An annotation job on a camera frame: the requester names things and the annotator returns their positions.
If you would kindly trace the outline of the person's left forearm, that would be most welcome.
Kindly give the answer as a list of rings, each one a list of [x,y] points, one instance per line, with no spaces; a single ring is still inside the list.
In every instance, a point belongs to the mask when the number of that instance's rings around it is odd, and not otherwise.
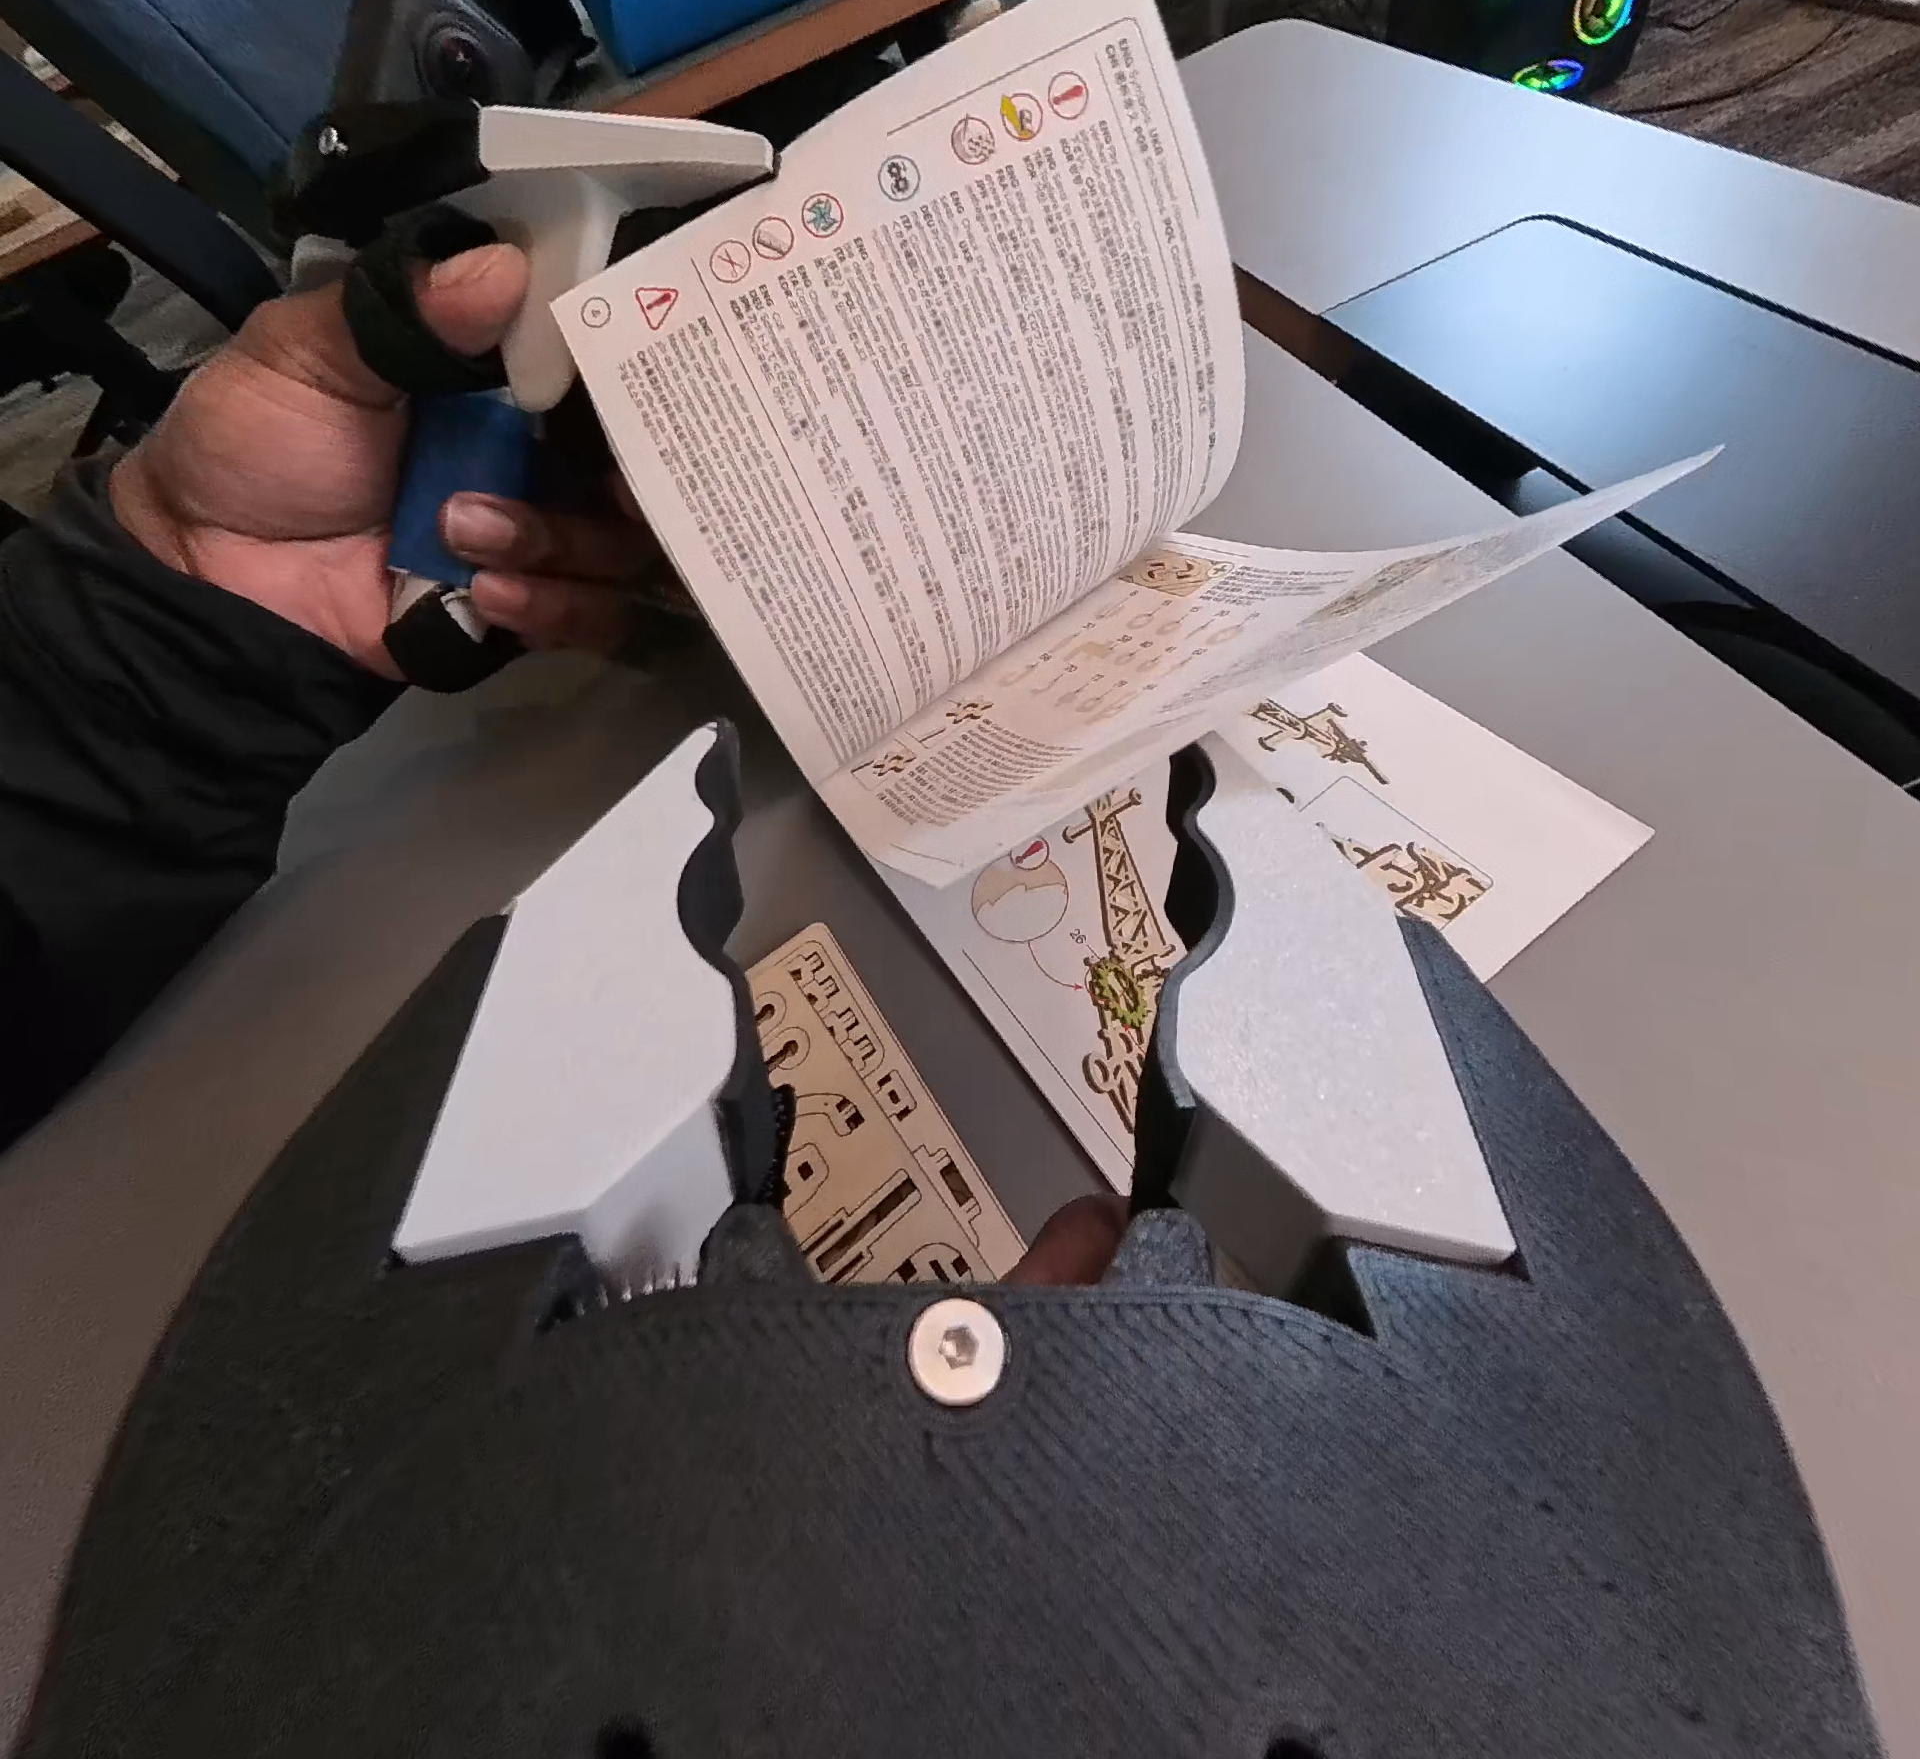
[[[5,1147],[272,878],[295,797],[400,696],[149,555],[114,468],[86,457],[5,522]]]

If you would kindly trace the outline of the person's right hand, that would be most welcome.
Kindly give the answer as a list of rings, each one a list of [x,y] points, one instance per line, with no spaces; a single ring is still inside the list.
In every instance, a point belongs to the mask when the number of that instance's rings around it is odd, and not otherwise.
[[[1096,1286],[1129,1224],[1129,1203],[1086,1194],[1055,1211],[1004,1274],[1006,1286]]]

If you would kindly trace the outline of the dark desk inset panel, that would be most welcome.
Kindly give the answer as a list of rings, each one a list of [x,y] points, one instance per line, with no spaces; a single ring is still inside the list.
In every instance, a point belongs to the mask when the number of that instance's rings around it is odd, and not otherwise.
[[[1320,326],[1348,396],[1517,515],[1716,448],[1572,555],[1917,795],[1912,358],[1553,218]]]

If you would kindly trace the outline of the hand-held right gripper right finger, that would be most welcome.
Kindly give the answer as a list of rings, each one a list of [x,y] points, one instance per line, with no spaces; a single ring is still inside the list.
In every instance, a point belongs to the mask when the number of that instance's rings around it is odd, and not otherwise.
[[[1139,1076],[1134,1212],[1188,1212],[1256,1286],[1329,1242],[1503,1267],[1415,924],[1225,745],[1177,754],[1169,824],[1188,954]]]

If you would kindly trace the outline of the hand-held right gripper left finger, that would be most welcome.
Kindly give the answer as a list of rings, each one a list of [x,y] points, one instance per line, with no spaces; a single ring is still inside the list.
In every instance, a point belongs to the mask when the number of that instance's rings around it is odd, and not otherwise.
[[[777,1124],[745,974],[738,740],[704,724],[509,908],[393,1249],[570,1235],[607,1286],[697,1278]]]

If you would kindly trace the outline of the laser-cut wooden parts sheet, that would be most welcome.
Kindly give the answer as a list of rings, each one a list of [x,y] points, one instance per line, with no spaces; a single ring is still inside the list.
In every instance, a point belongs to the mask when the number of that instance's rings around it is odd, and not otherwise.
[[[795,1098],[781,1206],[823,1280],[1003,1278],[1021,1232],[825,924],[749,969],[763,1055]]]

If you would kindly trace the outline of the wooden side table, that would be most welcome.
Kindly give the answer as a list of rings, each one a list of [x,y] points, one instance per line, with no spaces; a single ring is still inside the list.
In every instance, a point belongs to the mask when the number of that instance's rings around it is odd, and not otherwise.
[[[592,113],[706,117],[832,56],[893,42],[967,0],[800,0],[638,75],[592,66],[573,103]]]

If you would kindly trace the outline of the person's left hand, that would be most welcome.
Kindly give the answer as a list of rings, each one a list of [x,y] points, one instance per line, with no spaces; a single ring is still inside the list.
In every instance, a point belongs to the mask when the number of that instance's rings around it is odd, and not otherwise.
[[[120,526],[165,566],[252,600],[397,682],[389,519],[408,397],[362,358],[343,289],[258,307],[110,476]],[[474,614],[530,650],[635,656],[673,617],[662,552],[632,512],[592,503],[445,501],[442,540]]]

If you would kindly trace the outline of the grey desk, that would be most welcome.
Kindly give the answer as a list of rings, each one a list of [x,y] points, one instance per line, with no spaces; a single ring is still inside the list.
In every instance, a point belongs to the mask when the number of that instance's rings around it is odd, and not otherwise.
[[[1233,259],[1325,312],[1526,215],[1909,358],[1917,211],[1305,20],[1186,66]],[[1883,1745],[1917,1754],[1917,800],[1572,555],[1379,660],[1655,828],[1494,990],[1631,1158],[1800,1461]],[[5,1754],[115,1428],[228,1221],[449,946],[733,686],[529,657],[408,693],[280,878],[5,1154]]]

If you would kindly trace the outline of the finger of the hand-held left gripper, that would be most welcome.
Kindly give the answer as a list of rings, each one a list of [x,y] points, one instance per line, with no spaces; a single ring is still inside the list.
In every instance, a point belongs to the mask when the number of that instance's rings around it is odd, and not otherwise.
[[[695,118],[489,107],[478,114],[485,179],[452,206],[489,224],[530,265],[500,361],[513,401],[546,414],[578,378],[553,303],[601,273],[618,224],[750,187],[775,174],[773,146]]]

